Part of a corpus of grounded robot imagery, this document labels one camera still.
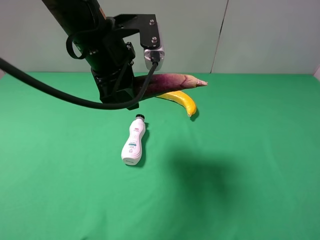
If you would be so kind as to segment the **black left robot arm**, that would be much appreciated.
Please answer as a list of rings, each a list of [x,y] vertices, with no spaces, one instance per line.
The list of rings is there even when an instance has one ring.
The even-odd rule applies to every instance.
[[[115,27],[96,0],[45,0],[44,5],[67,34],[66,50],[91,67],[99,99],[104,104],[133,100],[135,50],[122,38],[107,43],[105,37]]]

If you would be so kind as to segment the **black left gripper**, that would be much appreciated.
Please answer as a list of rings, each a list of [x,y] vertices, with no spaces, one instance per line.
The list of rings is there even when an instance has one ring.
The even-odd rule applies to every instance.
[[[85,60],[91,66],[100,103],[85,100],[88,108],[102,110],[128,109],[139,107],[134,91],[134,73],[131,66],[135,58],[132,44],[122,38],[108,42],[103,36],[87,35],[83,38]]]

